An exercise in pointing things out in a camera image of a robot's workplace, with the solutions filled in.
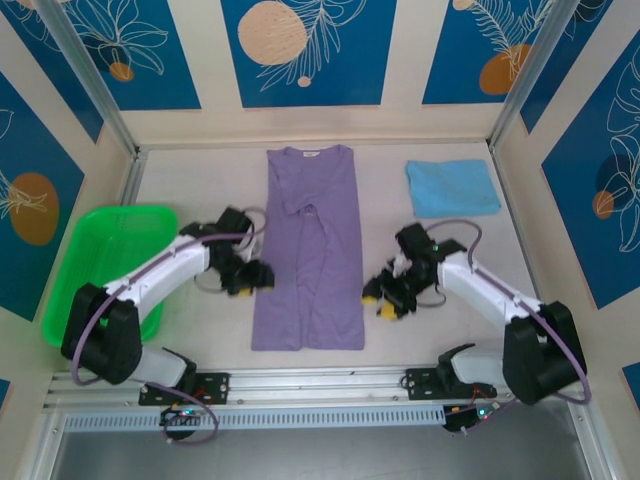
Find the purple t-shirt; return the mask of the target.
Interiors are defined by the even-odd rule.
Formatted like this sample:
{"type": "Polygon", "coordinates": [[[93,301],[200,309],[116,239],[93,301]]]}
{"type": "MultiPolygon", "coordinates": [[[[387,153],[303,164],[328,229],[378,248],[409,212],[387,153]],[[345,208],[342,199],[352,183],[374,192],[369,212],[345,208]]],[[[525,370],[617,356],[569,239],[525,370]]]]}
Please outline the purple t-shirt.
{"type": "Polygon", "coordinates": [[[256,294],[255,351],[361,350],[363,252],[354,152],[270,150],[262,260],[271,289],[256,294]]]}

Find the light blue folded t-shirt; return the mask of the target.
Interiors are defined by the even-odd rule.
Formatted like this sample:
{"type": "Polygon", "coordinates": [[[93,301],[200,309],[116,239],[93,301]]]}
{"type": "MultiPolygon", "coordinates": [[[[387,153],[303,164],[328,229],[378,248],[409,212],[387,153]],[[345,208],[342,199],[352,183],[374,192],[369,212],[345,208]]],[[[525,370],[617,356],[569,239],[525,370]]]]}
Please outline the light blue folded t-shirt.
{"type": "Polygon", "coordinates": [[[421,219],[494,215],[501,201],[481,159],[408,161],[405,167],[414,216],[421,219]]]}

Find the green plastic tray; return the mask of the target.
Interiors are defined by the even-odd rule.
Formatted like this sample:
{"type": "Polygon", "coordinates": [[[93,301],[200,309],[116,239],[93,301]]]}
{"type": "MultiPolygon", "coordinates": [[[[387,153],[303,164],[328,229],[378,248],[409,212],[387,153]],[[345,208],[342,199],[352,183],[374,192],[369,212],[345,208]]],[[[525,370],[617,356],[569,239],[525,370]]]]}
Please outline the green plastic tray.
{"type": "Polygon", "coordinates": [[[74,228],[45,310],[45,341],[54,347],[62,344],[80,287],[105,285],[128,274],[167,247],[178,230],[176,213],[162,205],[101,207],[84,215],[74,228]]]}

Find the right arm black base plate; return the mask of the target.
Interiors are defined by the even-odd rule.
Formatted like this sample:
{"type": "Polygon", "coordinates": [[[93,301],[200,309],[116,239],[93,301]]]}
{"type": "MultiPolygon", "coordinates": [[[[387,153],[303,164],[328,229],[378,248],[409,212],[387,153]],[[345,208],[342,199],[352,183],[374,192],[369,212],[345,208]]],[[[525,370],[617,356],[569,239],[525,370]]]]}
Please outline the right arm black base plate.
{"type": "Polygon", "coordinates": [[[494,386],[464,383],[445,367],[407,369],[402,385],[410,400],[471,400],[473,396],[493,399],[498,395],[494,386]]]}

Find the aluminium mounting rail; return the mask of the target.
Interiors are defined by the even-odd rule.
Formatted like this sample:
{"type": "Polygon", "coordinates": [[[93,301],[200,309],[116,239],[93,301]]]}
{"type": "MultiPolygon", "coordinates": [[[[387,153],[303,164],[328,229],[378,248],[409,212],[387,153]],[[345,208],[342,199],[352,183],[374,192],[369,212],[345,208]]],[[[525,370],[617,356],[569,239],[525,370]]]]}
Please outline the aluminium mounting rail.
{"type": "MultiPolygon", "coordinates": [[[[405,370],[404,366],[229,369],[229,379],[223,385],[200,390],[196,398],[223,399],[227,408],[408,404],[409,392],[401,386],[405,370]]],[[[68,372],[58,372],[47,388],[43,409],[83,412],[134,408],[145,391],[132,381],[117,386],[104,381],[78,386],[68,372]]]]}

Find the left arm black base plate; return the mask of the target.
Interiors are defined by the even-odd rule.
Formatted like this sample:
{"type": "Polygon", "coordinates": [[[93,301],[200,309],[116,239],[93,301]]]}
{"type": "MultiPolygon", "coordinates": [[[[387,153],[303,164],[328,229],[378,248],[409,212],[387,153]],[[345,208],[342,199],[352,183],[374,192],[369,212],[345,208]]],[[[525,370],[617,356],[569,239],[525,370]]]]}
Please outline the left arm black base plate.
{"type": "MultiPolygon", "coordinates": [[[[229,381],[230,374],[226,372],[188,373],[174,389],[194,397],[205,405],[225,405],[230,390],[229,381]]],[[[187,401],[180,395],[149,384],[142,386],[138,396],[140,406],[171,406],[186,403],[187,401]]]]}

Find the aluminium frame post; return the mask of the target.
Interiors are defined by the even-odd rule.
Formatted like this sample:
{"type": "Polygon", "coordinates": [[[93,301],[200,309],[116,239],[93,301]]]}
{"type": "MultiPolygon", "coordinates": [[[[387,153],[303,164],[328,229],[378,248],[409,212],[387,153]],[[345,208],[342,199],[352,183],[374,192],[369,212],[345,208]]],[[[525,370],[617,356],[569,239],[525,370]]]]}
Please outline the aluminium frame post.
{"type": "Polygon", "coordinates": [[[555,0],[487,138],[494,155],[557,45],[580,0],[555,0]]]}
{"type": "Polygon", "coordinates": [[[139,145],[126,125],[120,109],[105,84],[90,54],[68,16],[57,0],[33,0],[51,36],[67,63],[82,84],[105,123],[132,160],[136,160],[139,145]]]}

